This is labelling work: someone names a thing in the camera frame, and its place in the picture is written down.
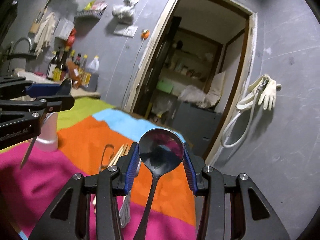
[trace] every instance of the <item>colorful tablecloth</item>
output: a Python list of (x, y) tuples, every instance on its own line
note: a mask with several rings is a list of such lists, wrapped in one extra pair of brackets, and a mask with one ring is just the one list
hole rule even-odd
[[(71, 110), (58, 115), (57, 151), (47, 153), (34, 148), (22, 170), (19, 166), (28, 143), (2, 151), (0, 189), (22, 232), (30, 235), (49, 203), (74, 173), (80, 172), (85, 176), (98, 173), (106, 144), (113, 144), (117, 152), (121, 145), (139, 141), (146, 131), (155, 127), (151, 122), (135, 119), (103, 101), (81, 98), (76, 100)], [(111, 154), (111, 151), (106, 151), (104, 164), (108, 164)], [(142, 164), (132, 188), (131, 221), (123, 229), (125, 240), (133, 239), (138, 228), (151, 181), (150, 171)], [(118, 197), (118, 205), (120, 208), (122, 197)], [(146, 239), (195, 239), (195, 220), (194, 197), (181, 164), (159, 180)], [(95, 238), (95, 215), (91, 206), (90, 239)]]

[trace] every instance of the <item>basket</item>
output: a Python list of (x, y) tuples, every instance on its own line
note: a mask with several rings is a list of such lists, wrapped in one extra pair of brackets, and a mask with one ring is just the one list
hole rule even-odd
[(94, 18), (101, 19), (104, 10), (82, 10), (78, 11), (75, 18)]

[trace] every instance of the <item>white hose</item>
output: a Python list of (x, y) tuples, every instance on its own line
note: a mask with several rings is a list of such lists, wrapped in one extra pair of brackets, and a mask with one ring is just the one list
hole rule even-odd
[(221, 139), (220, 139), (220, 142), (221, 142), (221, 145), (225, 148), (232, 148), (236, 145), (238, 145), (239, 143), (241, 143), (244, 138), (247, 136), (247, 133), (249, 131), (249, 128), (250, 128), (250, 125), (251, 125), (251, 122), (252, 122), (252, 118), (253, 118), (253, 112), (254, 112), (254, 107), (256, 105), (256, 101), (257, 101), (257, 98), (258, 98), (258, 93), (256, 93), (254, 95), (254, 99), (253, 99), (253, 103), (252, 103), (252, 108), (251, 108), (251, 112), (250, 112), (250, 117), (249, 117), (249, 121), (248, 121), (248, 125), (243, 133), (243, 135), (240, 137), (239, 140), (237, 140), (236, 142), (234, 142), (233, 144), (225, 144), (225, 140), (226, 140), (226, 133), (228, 132), (228, 130), (230, 129), (230, 127), (233, 125), (233, 123), (238, 119), (238, 117), (243, 113), (243, 112), (239, 112), (238, 114), (236, 114), (236, 116), (230, 121), (230, 123), (227, 125), (227, 127), (224, 129), (223, 133), (222, 133), (222, 136), (221, 136)]

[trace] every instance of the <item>spoon handle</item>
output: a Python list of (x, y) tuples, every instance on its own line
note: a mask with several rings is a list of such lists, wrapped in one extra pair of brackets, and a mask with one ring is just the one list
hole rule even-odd
[(142, 219), (140, 221), (139, 227), (136, 231), (136, 234), (134, 235), (133, 240), (144, 240), (146, 238), (146, 231), (147, 231), (149, 214), (150, 214), (150, 210), (151, 210), (153, 197), (155, 196), (158, 180), (159, 180), (158, 177), (152, 176), (152, 184), (151, 184), (151, 189), (150, 189), (149, 196), (148, 196), (148, 201), (147, 201), (146, 207), (143, 212)]

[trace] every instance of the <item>orange fabric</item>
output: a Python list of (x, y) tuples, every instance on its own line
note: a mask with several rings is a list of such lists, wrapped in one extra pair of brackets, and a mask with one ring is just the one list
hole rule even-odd
[[(97, 121), (92, 116), (70, 128), (58, 131), (59, 149), (79, 169), (89, 175), (97, 174), (102, 152), (106, 144), (119, 148), (132, 140), (111, 130), (104, 121)], [(107, 165), (112, 154), (108, 149), (103, 164)], [(152, 176), (142, 163), (139, 176), (134, 180), (131, 201), (145, 206), (149, 195)], [(189, 189), (183, 165), (164, 175), (158, 182), (152, 209), (164, 215), (175, 217), (190, 225), (196, 225), (194, 196)]]

